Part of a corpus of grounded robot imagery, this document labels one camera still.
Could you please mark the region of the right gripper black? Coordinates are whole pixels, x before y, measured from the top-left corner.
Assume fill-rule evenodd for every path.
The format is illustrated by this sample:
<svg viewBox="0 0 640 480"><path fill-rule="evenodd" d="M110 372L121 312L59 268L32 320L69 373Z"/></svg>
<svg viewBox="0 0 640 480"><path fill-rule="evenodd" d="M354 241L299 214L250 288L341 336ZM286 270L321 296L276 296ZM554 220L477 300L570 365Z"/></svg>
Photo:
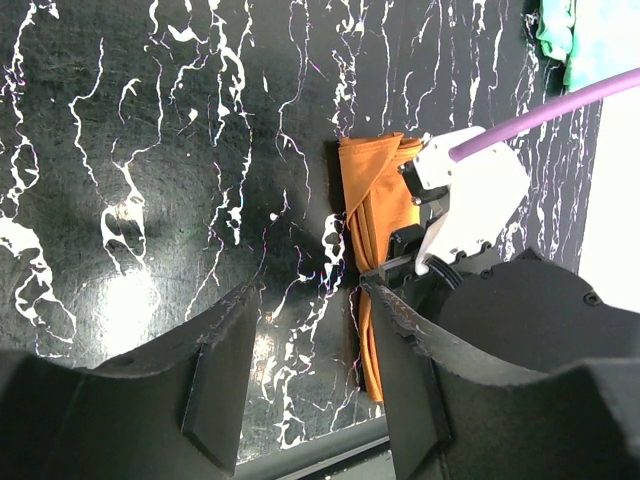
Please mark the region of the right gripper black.
<svg viewBox="0 0 640 480"><path fill-rule="evenodd" d="M452 264L413 270L421 228L391 237L391 258L362 275L455 337L511 364L548 373L591 358L636 358L639 316L606 304L593 287L527 248L500 261L483 245Z"/></svg>

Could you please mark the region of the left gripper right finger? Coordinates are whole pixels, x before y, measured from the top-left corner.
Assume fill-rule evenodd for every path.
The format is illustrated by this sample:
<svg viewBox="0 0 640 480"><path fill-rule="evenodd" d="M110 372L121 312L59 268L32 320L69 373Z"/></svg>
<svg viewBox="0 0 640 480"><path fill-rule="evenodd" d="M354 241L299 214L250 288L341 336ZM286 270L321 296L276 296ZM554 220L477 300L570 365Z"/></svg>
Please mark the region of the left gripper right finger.
<svg viewBox="0 0 640 480"><path fill-rule="evenodd" d="M635 479L639 362L549 374L492 356L366 284L400 479Z"/></svg>

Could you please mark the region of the orange cloth napkin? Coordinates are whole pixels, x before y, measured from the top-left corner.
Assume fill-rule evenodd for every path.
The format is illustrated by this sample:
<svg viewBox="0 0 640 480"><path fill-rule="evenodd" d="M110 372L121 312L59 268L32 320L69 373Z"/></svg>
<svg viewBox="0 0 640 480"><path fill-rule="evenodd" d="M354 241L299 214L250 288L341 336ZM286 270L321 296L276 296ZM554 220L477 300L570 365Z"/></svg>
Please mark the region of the orange cloth napkin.
<svg viewBox="0 0 640 480"><path fill-rule="evenodd" d="M398 168L422 148L419 138L400 132L340 139L346 226L361 274L387 260L393 232L420 222L420 209L413 204Z"/></svg>

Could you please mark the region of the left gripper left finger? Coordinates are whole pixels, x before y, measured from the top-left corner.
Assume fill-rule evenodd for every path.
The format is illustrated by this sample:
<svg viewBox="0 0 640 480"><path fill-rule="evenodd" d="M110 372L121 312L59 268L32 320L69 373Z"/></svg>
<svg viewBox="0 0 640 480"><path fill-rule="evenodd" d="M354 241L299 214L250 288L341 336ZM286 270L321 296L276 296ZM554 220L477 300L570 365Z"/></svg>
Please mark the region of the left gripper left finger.
<svg viewBox="0 0 640 480"><path fill-rule="evenodd" d="M100 366L1 354L5 479L227 479L258 320L254 286Z"/></svg>

